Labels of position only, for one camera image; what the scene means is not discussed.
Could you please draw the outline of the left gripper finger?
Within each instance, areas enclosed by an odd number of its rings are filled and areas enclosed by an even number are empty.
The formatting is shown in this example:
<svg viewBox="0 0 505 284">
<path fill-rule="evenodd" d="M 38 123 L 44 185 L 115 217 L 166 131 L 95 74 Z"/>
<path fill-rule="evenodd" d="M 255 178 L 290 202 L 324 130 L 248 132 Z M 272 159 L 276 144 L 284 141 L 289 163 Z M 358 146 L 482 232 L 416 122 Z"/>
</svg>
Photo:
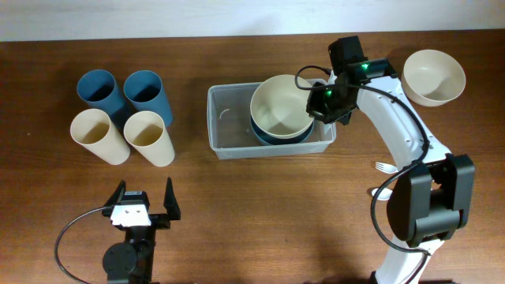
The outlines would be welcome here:
<svg viewBox="0 0 505 284">
<path fill-rule="evenodd" d="M 181 210 L 174 195 L 174 188 L 171 178 L 167 178 L 163 206 L 169 216 L 180 216 Z"/>
<path fill-rule="evenodd" d="M 118 187 L 114 190 L 112 195 L 104 204 L 104 207 L 113 207 L 116 204 L 120 203 L 122 201 L 122 197 L 124 196 L 125 188 L 126 188 L 126 182 L 124 180 L 121 180 L 118 184 Z"/>
</svg>

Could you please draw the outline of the cream bowl front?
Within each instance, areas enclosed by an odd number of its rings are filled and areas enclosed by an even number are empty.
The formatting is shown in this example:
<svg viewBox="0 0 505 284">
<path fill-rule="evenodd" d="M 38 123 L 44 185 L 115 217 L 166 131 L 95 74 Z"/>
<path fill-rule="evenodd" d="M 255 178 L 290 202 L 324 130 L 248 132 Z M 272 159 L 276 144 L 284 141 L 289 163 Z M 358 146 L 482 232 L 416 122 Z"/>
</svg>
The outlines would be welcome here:
<svg viewBox="0 0 505 284">
<path fill-rule="evenodd" d="M 250 102 L 250 114 L 256 125 L 267 135 L 277 139 L 300 136 L 314 119 L 306 111 L 311 84 L 301 78 L 295 83 L 295 75 L 278 75 L 265 80 L 254 91 Z"/>
</svg>

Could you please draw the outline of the cream bowl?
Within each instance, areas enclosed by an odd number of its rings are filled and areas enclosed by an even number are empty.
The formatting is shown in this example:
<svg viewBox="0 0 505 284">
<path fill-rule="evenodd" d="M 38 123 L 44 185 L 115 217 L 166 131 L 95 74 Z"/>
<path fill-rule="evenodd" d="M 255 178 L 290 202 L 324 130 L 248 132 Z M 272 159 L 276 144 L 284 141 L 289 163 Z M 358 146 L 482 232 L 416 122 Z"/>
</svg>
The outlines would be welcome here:
<svg viewBox="0 0 505 284">
<path fill-rule="evenodd" d="M 438 107 L 457 99 L 465 89 L 466 75 L 449 54 L 419 50 L 403 66 L 402 90 L 416 104 Z"/>
<path fill-rule="evenodd" d="M 256 125 L 267 135 L 277 139 L 300 136 L 314 119 L 306 111 L 311 84 L 301 78 L 295 83 L 295 75 L 278 75 L 265 80 L 254 91 L 250 102 L 250 114 Z"/>
</svg>

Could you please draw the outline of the blue bowl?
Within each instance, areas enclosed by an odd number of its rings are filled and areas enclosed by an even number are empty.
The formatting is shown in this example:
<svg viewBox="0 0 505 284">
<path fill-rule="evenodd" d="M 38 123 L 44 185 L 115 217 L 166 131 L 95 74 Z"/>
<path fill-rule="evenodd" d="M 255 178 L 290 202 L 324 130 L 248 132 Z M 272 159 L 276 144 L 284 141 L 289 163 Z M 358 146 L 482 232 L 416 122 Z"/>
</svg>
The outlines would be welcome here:
<svg viewBox="0 0 505 284">
<path fill-rule="evenodd" d="M 283 145 L 283 144 L 298 144 L 302 143 L 305 140 L 308 139 L 308 137 L 311 135 L 312 130 L 314 128 L 315 123 L 313 122 L 302 134 L 295 136 L 293 138 L 289 139 L 281 139 L 281 138 L 276 138 L 273 136 L 270 136 L 267 134 L 265 131 L 260 129 L 260 127 L 254 122 L 253 118 L 250 118 L 250 123 L 252 126 L 252 130 L 256 135 L 256 138 L 263 144 L 263 145 Z"/>
</svg>

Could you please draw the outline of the cream bowl back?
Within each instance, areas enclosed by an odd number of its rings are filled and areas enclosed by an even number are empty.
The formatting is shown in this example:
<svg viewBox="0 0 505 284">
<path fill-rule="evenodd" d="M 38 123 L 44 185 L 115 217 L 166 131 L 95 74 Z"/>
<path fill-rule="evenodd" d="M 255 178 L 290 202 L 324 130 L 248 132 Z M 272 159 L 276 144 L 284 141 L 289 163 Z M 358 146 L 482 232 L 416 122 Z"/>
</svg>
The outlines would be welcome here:
<svg viewBox="0 0 505 284">
<path fill-rule="evenodd" d="M 438 107 L 457 99 L 465 89 L 466 75 L 449 54 L 419 50 L 403 66 L 402 90 L 416 104 Z"/>
</svg>

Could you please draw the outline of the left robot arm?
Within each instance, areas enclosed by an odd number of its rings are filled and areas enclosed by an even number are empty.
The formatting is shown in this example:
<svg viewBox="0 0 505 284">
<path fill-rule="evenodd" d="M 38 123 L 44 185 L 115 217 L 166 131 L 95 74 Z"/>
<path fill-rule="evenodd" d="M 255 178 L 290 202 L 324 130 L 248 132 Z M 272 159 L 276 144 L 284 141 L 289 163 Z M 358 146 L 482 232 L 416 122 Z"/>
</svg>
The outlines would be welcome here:
<svg viewBox="0 0 505 284">
<path fill-rule="evenodd" d="M 106 250 L 103 270 L 109 283 L 150 283 L 155 254 L 155 234 L 170 229 L 172 221 L 181 218 L 181 210 L 174 195 L 173 183 L 166 181 L 163 198 L 166 211 L 150 214 L 148 194 L 128 191 L 121 181 L 105 203 L 102 216 L 110 219 L 112 226 L 125 233 L 125 239 Z"/>
</svg>

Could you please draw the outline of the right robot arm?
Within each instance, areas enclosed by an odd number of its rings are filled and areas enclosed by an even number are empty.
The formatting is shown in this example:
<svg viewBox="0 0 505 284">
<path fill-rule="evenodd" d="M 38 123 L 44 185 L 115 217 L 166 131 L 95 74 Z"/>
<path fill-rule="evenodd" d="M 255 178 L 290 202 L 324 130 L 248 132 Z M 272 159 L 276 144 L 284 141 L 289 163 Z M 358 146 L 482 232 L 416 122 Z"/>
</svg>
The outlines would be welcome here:
<svg viewBox="0 0 505 284">
<path fill-rule="evenodd" d="M 357 36 L 337 39 L 328 47 L 331 68 L 326 85 L 309 88 L 306 110 L 325 124 L 348 124 L 361 110 L 376 127 L 398 169 L 378 189 L 394 189 L 387 201 L 387 238 L 371 220 L 389 250 L 371 283 L 417 283 L 432 254 L 466 226 L 475 166 L 468 155 L 453 155 L 428 130 L 406 97 L 398 74 L 385 59 L 365 57 Z"/>
</svg>

